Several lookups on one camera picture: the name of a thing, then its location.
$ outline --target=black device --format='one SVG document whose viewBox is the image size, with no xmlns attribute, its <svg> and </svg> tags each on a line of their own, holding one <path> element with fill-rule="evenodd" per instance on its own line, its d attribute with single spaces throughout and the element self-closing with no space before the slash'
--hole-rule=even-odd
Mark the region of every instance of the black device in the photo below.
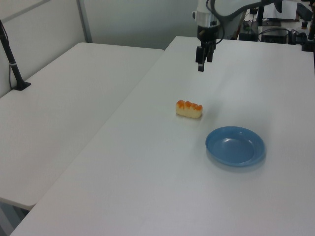
<svg viewBox="0 0 315 236">
<path fill-rule="evenodd" d="M 252 15 L 256 15 L 257 12 L 258 12 L 258 8 L 251 8 L 250 9 L 250 14 L 252 14 Z"/>
<path fill-rule="evenodd" d="M 298 3 L 296 8 L 297 14 L 306 21 L 311 21 L 313 13 L 311 10 L 309 10 L 307 7 L 305 7 L 303 4 Z"/>
<path fill-rule="evenodd" d="M 258 40 L 257 32 L 258 32 L 257 22 L 244 21 L 243 27 L 240 28 L 238 40 L 255 42 Z"/>
<path fill-rule="evenodd" d="M 11 48 L 9 45 L 9 40 L 7 38 L 5 29 L 4 29 L 4 26 L 1 22 L 1 20 L 0 20 L 0 40 L 1 40 L 1 43 L 3 45 L 5 54 L 8 57 L 9 65 L 12 68 L 13 74 L 14 74 L 15 79 L 16 79 L 16 86 L 13 87 L 12 89 L 22 91 L 25 88 L 27 88 L 28 86 L 30 86 L 31 84 L 28 82 L 25 82 L 21 77 L 21 73 L 19 71 L 19 68 L 18 68 L 16 62 L 15 62 L 14 56 L 12 54 L 12 51 L 11 51 Z"/>
<path fill-rule="evenodd" d="M 266 31 L 261 35 L 261 42 L 265 43 L 280 43 L 285 44 L 287 38 L 287 31 L 285 28 L 272 28 L 263 27 L 262 32 Z"/>
</svg>

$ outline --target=white table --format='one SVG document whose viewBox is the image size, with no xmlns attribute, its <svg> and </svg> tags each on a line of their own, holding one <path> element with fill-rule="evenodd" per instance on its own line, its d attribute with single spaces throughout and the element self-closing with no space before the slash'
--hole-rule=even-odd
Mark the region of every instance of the white table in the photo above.
<svg viewBox="0 0 315 236">
<path fill-rule="evenodd" d="M 0 99 L 0 201 L 31 209 L 162 50 L 80 43 Z"/>
<path fill-rule="evenodd" d="M 12 236 L 315 232 L 313 54 L 224 40 L 201 73 L 197 45 L 170 44 Z M 180 99 L 202 104 L 202 118 L 175 115 Z M 205 139 L 227 125 L 260 135 L 266 159 L 213 160 Z"/>
</svg>

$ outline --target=black cable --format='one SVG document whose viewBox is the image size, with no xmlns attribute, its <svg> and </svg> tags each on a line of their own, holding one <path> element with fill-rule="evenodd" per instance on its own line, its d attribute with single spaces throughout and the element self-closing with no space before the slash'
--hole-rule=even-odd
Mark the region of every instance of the black cable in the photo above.
<svg viewBox="0 0 315 236">
<path fill-rule="evenodd" d="M 278 31 L 278 30 L 285 30 L 285 31 L 288 31 L 289 33 L 291 32 L 288 29 L 284 29 L 284 28 L 274 28 L 274 29 L 266 29 L 263 32 L 259 33 L 257 36 L 264 34 L 264 33 L 269 33 L 269 32 Z"/>
<path fill-rule="evenodd" d="M 252 22 L 251 22 L 251 27 L 250 27 L 249 31 L 247 31 L 247 33 L 252 32 Z"/>
<path fill-rule="evenodd" d="M 207 0 L 207 2 L 206 2 L 206 7 L 207 7 L 207 9 L 218 19 L 218 21 L 220 22 L 220 25 L 221 25 L 221 27 L 222 27 L 222 30 L 223 30 L 222 38 L 220 39 L 219 42 L 216 43 L 216 44 L 219 44 L 219 43 L 221 43 L 222 40 L 224 39 L 224 36 L 225 36 L 225 29 L 224 29 L 224 26 L 223 26 L 223 23 L 222 23 L 220 17 L 219 17 L 217 14 L 215 14 L 215 13 L 208 7 L 208 2 L 209 2 L 209 0 Z"/>
<path fill-rule="evenodd" d="M 4 26 L 3 26 L 3 24 L 2 24 L 2 22 L 0 21 L 0 23 L 1 23 L 1 28 L 3 29 L 3 31 L 4 31 L 4 34 L 5 34 L 5 37 L 6 37 L 6 40 L 8 41 L 8 43 L 9 43 L 9 37 L 8 37 L 8 34 L 6 33 L 6 31 L 5 31 L 5 28 L 4 28 Z"/>
<path fill-rule="evenodd" d="M 8 41 L 8 45 L 10 45 L 8 34 L 6 33 L 5 28 L 4 28 L 3 24 L 2 24 L 2 22 L 1 22 L 1 28 L 2 28 L 3 31 L 4 31 L 6 40 Z M 10 63 L 9 63 L 9 85 L 10 85 L 10 89 L 12 90 L 12 85 L 11 85 L 11 65 L 10 65 Z"/>
<path fill-rule="evenodd" d="M 10 89 L 12 90 L 12 85 L 11 85 L 11 65 L 9 65 L 9 84 L 10 84 Z"/>
</svg>

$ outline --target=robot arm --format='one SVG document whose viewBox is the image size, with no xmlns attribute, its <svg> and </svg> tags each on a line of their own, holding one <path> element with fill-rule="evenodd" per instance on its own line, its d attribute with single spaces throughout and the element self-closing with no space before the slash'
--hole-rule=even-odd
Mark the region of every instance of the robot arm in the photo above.
<svg viewBox="0 0 315 236">
<path fill-rule="evenodd" d="M 197 37 L 201 41 L 196 52 L 198 70 L 204 70 L 206 59 L 212 62 L 216 45 L 222 39 L 229 38 L 229 29 L 237 28 L 239 16 L 243 11 L 271 3 L 281 12 L 282 0 L 198 0 L 195 15 L 198 25 Z M 221 40 L 217 43 L 219 31 Z"/>
</svg>

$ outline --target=blue plate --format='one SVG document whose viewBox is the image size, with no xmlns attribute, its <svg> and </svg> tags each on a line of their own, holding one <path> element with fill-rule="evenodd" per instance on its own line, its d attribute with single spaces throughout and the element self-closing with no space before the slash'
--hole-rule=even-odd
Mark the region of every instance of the blue plate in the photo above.
<svg viewBox="0 0 315 236">
<path fill-rule="evenodd" d="M 206 139 L 209 153 L 229 166 L 249 166 L 266 155 L 263 140 L 249 129 L 227 126 L 212 131 Z"/>
</svg>

